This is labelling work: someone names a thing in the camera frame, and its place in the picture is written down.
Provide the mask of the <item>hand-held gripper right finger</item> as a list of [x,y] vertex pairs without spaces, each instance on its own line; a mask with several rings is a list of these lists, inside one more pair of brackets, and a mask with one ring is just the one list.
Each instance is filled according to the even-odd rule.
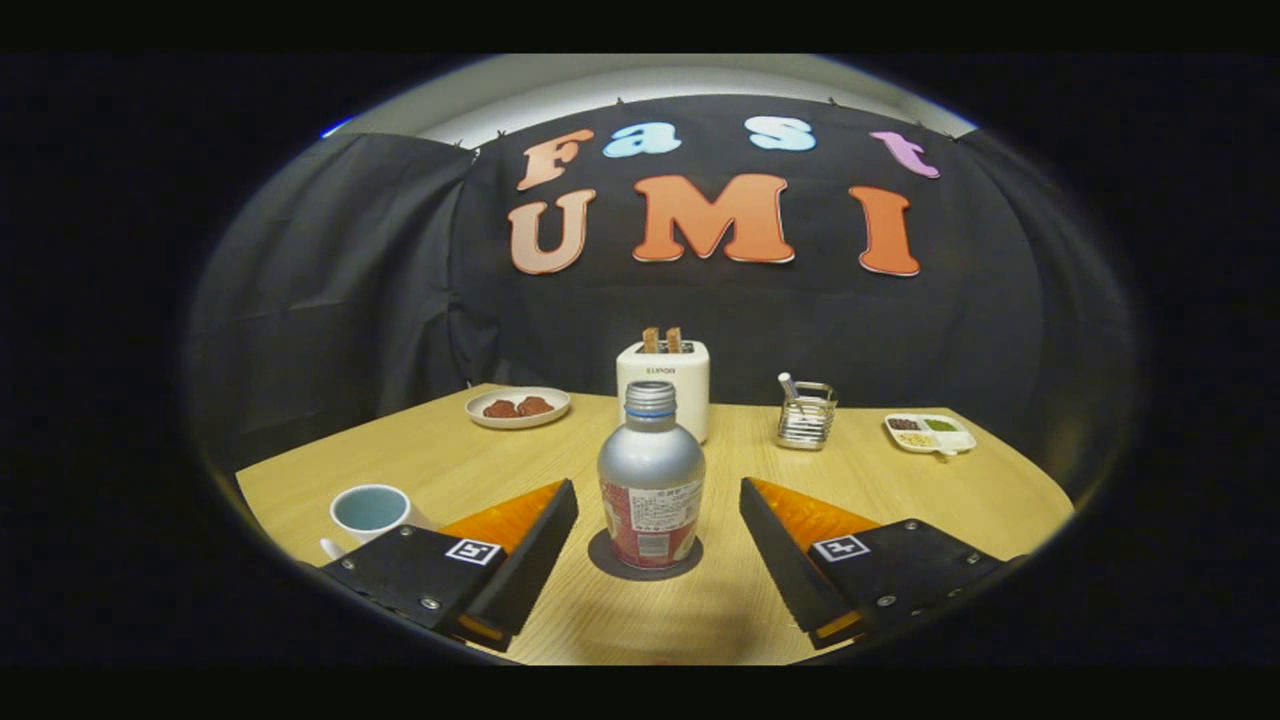
[[1005,561],[920,519],[879,524],[758,478],[742,479],[740,514],[818,650],[918,625],[1006,574]]

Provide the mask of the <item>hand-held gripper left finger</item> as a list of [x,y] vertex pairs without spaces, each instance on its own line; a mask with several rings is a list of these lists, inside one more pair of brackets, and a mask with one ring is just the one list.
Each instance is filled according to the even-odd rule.
[[319,571],[431,632],[504,651],[577,515],[573,483],[563,479],[440,530],[402,524]]

